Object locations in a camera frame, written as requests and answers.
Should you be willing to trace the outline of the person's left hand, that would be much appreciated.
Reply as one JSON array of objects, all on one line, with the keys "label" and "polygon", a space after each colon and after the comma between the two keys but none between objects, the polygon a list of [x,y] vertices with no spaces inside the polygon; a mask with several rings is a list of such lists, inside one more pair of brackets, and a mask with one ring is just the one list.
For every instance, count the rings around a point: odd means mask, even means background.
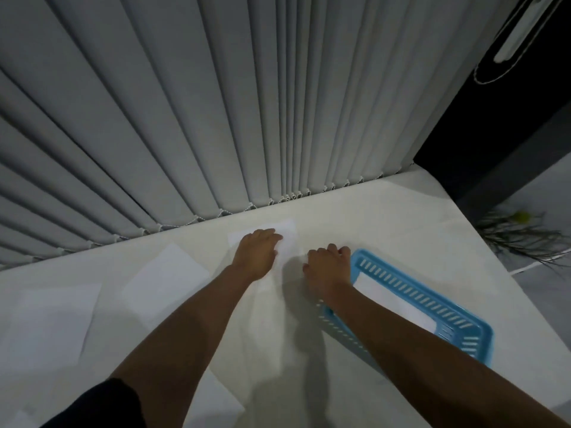
[{"label": "person's left hand", "polygon": [[238,244],[231,268],[239,282],[251,284],[262,279],[273,267],[277,251],[270,255],[250,255],[244,251],[244,237]]}]

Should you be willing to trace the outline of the person's right hand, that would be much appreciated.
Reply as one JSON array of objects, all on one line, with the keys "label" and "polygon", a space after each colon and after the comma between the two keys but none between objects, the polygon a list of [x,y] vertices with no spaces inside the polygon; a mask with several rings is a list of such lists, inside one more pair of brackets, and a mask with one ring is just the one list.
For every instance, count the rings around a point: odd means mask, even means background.
[{"label": "person's right hand", "polygon": [[329,301],[345,287],[351,286],[351,267],[319,265],[303,268],[304,277],[320,300]]}]

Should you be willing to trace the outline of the small white paper sheet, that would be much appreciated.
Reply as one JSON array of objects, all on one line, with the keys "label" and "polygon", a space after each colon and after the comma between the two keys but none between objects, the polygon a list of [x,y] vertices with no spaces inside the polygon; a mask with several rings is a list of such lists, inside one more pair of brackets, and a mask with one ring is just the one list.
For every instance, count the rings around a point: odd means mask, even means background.
[{"label": "small white paper sheet", "polygon": [[293,219],[289,218],[277,223],[262,224],[252,228],[234,231],[227,235],[227,241],[230,248],[234,249],[238,246],[241,239],[247,234],[253,233],[258,229],[266,230],[271,228],[275,229],[275,232],[283,237],[275,247],[277,256],[274,262],[274,269],[279,269],[282,268],[290,259],[302,255],[298,232]]}]

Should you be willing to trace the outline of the person's left forearm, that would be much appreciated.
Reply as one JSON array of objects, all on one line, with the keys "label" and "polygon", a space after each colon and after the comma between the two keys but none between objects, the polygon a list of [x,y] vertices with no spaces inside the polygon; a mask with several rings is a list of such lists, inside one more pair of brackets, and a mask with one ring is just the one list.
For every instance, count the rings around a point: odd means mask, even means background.
[{"label": "person's left forearm", "polygon": [[147,428],[182,428],[206,368],[247,288],[272,263],[233,262],[183,302],[112,372],[138,395]]}]

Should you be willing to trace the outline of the person's right forearm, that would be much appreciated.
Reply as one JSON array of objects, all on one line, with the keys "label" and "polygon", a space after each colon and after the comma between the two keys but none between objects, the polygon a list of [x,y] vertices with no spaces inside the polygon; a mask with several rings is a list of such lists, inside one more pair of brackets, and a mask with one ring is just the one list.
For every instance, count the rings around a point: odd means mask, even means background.
[{"label": "person's right forearm", "polygon": [[571,428],[489,367],[351,284],[338,281],[319,291],[432,428]]}]

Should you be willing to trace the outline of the blue plastic slotted basket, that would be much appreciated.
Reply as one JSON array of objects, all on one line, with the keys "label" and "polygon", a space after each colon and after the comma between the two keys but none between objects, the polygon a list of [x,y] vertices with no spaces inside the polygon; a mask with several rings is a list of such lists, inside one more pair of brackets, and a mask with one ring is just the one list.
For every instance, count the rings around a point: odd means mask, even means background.
[{"label": "blue plastic slotted basket", "polygon": [[482,364],[491,365],[495,337],[492,327],[484,320],[365,249],[351,254],[353,286],[360,273],[387,287],[435,320],[435,336]]}]

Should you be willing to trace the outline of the grey vertical window blinds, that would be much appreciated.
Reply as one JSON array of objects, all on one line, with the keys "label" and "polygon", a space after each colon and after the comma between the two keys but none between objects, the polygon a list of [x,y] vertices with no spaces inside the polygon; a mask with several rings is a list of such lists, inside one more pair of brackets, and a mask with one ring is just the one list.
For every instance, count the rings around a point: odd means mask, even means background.
[{"label": "grey vertical window blinds", "polygon": [[0,0],[0,270],[387,177],[519,0]]}]

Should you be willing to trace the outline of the green spiky plant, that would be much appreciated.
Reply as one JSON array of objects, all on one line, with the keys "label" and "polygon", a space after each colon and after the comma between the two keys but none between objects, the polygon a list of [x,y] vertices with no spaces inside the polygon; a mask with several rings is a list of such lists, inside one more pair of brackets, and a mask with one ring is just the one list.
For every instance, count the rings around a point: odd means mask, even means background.
[{"label": "green spiky plant", "polygon": [[553,265],[571,254],[571,235],[547,228],[542,215],[524,210],[492,209],[475,223],[475,230],[499,259],[517,257]]}]

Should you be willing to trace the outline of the black shirt sleeve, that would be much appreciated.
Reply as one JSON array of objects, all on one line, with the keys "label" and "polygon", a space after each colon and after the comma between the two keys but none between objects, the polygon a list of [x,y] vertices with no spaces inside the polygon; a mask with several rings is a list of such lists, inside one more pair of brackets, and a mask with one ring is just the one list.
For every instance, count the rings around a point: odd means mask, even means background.
[{"label": "black shirt sleeve", "polygon": [[90,388],[40,428],[147,428],[139,396],[111,378]]}]

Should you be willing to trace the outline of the white blind wand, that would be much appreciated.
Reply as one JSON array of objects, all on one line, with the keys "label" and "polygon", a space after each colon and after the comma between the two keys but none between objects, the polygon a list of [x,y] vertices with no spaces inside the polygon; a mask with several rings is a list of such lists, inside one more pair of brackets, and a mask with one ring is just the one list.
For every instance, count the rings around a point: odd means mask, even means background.
[{"label": "white blind wand", "polygon": [[514,57],[517,50],[522,46],[524,40],[541,19],[542,15],[546,13],[553,1],[554,0],[530,0],[529,4],[523,9],[523,13],[517,20],[514,28],[494,56],[494,63],[501,64]]}]

